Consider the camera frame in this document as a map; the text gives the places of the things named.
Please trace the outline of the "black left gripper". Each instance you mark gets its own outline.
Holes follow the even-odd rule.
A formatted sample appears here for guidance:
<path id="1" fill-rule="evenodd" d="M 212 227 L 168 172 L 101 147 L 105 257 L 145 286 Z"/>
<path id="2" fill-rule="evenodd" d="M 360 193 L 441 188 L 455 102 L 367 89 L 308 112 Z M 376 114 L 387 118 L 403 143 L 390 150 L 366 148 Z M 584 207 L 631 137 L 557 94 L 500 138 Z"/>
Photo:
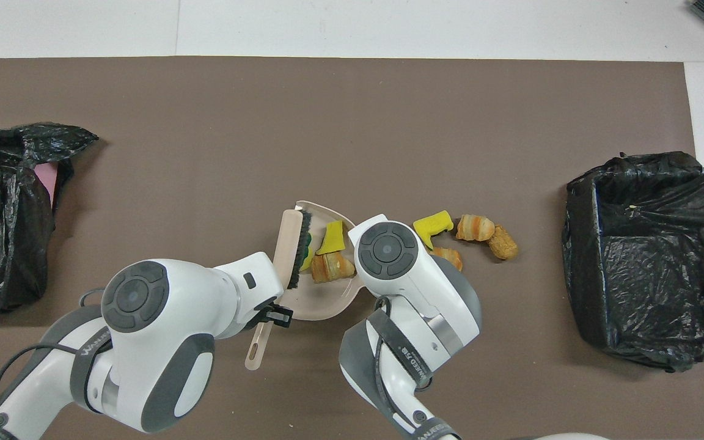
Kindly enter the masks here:
<path id="1" fill-rule="evenodd" d="M 271 302 L 265 304 L 254 317 L 254 325 L 273 323 L 278 328 L 289 328 L 293 320 L 293 309 Z"/>

